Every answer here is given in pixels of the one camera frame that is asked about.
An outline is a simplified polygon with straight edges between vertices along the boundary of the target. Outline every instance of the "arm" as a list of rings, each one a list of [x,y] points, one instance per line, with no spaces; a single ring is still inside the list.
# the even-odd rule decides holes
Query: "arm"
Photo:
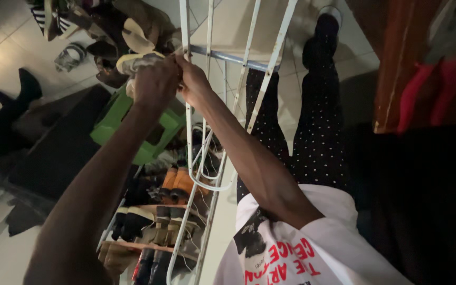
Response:
[[[48,216],[25,284],[113,283],[98,261],[96,247],[138,148],[175,96],[177,74],[173,58],[138,71],[134,105]]]
[[[212,91],[203,71],[177,56],[184,99],[205,117],[255,200],[278,219],[301,229],[323,214],[309,202],[284,165],[248,134]]]

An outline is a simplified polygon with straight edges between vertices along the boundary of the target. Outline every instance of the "green plastic stool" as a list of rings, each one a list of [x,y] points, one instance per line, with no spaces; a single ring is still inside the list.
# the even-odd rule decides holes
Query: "green plastic stool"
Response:
[[[112,99],[105,107],[105,111],[102,112],[100,117],[104,117],[94,127],[91,132],[91,138],[96,143],[104,145],[116,132],[132,104],[133,99],[126,96],[126,86],[121,87],[112,96]],[[186,107],[179,100],[174,99],[161,115],[159,124],[143,142],[133,160],[133,164],[144,165],[156,159],[175,134],[185,125]]]

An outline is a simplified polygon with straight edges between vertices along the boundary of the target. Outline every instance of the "red pliers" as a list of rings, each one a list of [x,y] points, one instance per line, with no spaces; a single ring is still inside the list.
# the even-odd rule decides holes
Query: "red pliers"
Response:
[[[415,76],[402,92],[397,133],[404,133],[408,129],[418,91],[437,65],[441,68],[443,86],[432,109],[431,125],[441,125],[448,106],[456,95],[456,0],[445,0],[441,4],[429,27],[429,46],[431,49],[423,64],[416,65],[418,70]]]

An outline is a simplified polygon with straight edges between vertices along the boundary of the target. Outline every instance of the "white metal rack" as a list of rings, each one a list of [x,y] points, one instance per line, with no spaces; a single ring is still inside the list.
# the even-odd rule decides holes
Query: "white metal rack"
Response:
[[[240,79],[239,79],[239,83],[237,86],[237,93],[235,96],[235,102],[233,104],[233,107],[231,108],[231,111],[233,114],[235,114],[235,110],[236,110],[236,106],[237,106],[237,103],[238,103],[238,100],[240,97],[240,93],[244,86],[243,79],[244,79],[244,74],[246,72],[246,69],[248,68],[248,63],[251,68],[265,70],[265,76],[263,78],[262,86],[260,88],[256,103],[255,103],[255,107],[254,107],[254,110],[251,115],[251,119],[250,119],[248,127],[247,127],[248,133],[251,133],[251,131],[253,129],[259,109],[262,105],[263,96],[265,95],[267,87],[269,86],[270,78],[272,76],[272,73],[274,72],[274,68],[276,67],[276,62],[278,60],[281,48],[283,46],[286,32],[288,30],[288,26],[291,21],[291,17],[293,16],[293,11],[295,10],[297,1],[298,0],[289,0],[288,1],[288,6],[286,7],[286,11],[284,13],[284,18],[281,23],[281,27],[279,29],[277,39],[275,40],[274,48],[273,48],[272,54],[270,56],[269,63],[265,68],[265,66],[262,65],[261,63],[248,61],[250,48],[251,48],[251,42],[252,42],[253,35],[254,35],[254,29],[255,29],[256,23],[257,23],[258,11],[259,11],[259,8],[261,5],[261,0],[256,0],[255,5],[254,5],[252,20],[251,20],[251,24],[250,24],[250,28],[249,28],[249,36],[247,39],[244,58],[242,59],[242,61],[240,61],[240,59],[237,57],[230,56],[230,55],[221,55],[220,53],[212,51],[211,47],[212,47],[212,32],[213,32],[212,26],[213,26],[213,19],[214,19],[214,0],[209,0],[209,10],[208,10],[208,18],[207,18],[207,21],[208,21],[207,22],[207,24],[208,24],[208,26],[207,26],[207,48],[206,48],[206,50],[203,50],[202,48],[199,48],[199,47],[193,47],[193,51],[199,52],[199,53],[205,52],[205,55],[207,56],[207,66],[206,66],[207,79],[209,79],[209,75],[210,75],[210,58],[211,58],[212,54],[214,54],[214,53],[216,53],[216,55],[217,55],[216,58],[239,63],[242,65]],[[186,57],[186,60],[189,61],[190,60],[189,53],[192,51],[192,47],[189,44],[189,1],[188,0],[179,0],[179,4],[180,4],[180,21],[181,21],[181,27],[182,27],[182,47],[184,50],[184,55]],[[225,73],[224,97],[225,97],[225,103],[226,103],[226,65],[225,64],[224,64],[224,70],[225,70],[225,72],[224,72]],[[207,157],[206,153],[208,152],[208,147],[210,145],[210,141],[211,141],[212,135],[213,135],[212,130],[209,131],[209,133],[207,134],[207,126],[206,126],[205,119],[203,120],[202,148],[201,148],[200,152],[198,153],[198,155],[196,156],[196,158],[193,159],[193,150],[192,150],[192,147],[193,147],[193,145],[192,145],[192,129],[193,128],[192,127],[193,126],[192,126],[192,121],[191,121],[191,114],[192,114],[191,106],[186,103],[187,154],[188,154],[187,157],[188,157],[189,176],[194,181],[194,186],[191,191],[189,201],[187,203],[186,212],[184,214],[183,222],[180,226],[179,234],[177,237],[177,242],[175,243],[175,247],[174,247],[173,253],[172,253],[172,258],[171,258],[170,264],[168,266],[167,285],[171,285],[171,282],[172,282],[172,280],[171,280],[172,271],[173,271],[173,268],[175,265],[175,260],[177,259],[180,244],[184,238],[187,218],[189,216],[189,211],[191,210],[191,207],[193,205],[194,194],[196,192],[197,187],[201,186],[201,187],[204,187],[206,189],[209,189],[209,190],[212,190],[215,192],[212,197],[212,201],[211,201],[211,205],[210,205],[210,212],[207,217],[207,222],[206,222],[206,227],[205,227],[205,231],[204,231],[202,246],[200,248],[198,262],[197,262],[196,268],[194,269],[194,273],[193,273],[194,274],[194,276],[193,276],[194,285],[198,285],[198,283],[200,281],[200,275],[202,273],[203,261],[205,259],[206,248],[207,248],[207,244],[209,241],[209,235],[210,235],[210,230],[211,230],[211,226],[212,226],[212,219],[214,218],[215,208],[216,208],[217,200],[219,197],[219,191],[224,191],[224,190],[229,189],[237,177],[237,172],[233,172],[233,175],[231,176],[231,179],[230,179],[230,183],[228,183],[228,185],[226,185],[224,187],[220,186],[221,179],[223,177],[225,163],[226,163],[226,152],[225,151],[223,151],[223,154],[222,154],[222,159],[221,159],[221,164],[219,167],[218,175],[214,178],[211,178],[204,174],[203,167],[204,167],[205,158]],[[199,168],[195,175],[193,172],[193,165],[195,165],[195,163],[199,159],[200,155],[201,155],[201,158],[200,158]],[[199,178],[201,175],[204,176],[205,178],[209,178],[210,180],[212,180],[213,183],[215,184],[215,186],[207,185],[205,183],[200,182]]]

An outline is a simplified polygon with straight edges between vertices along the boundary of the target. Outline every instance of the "black polka dot pants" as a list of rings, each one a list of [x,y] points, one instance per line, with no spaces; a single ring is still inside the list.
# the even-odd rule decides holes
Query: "black polka dot pants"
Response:
[[[343,191],[348,188],[348,167],[344,161],[342,111],[339,104],[339,77],[332,53],[315,52],[313,64],[302,82],[302,109],[293,140],[293,155],[277,120],[279,75],[274,73],[263,98],[252,135],[271,151],[299,184],[316,184]],[[249,70],[246,85],[246,127],[264,77]],[[249,194],[239,178],[237,202]]]

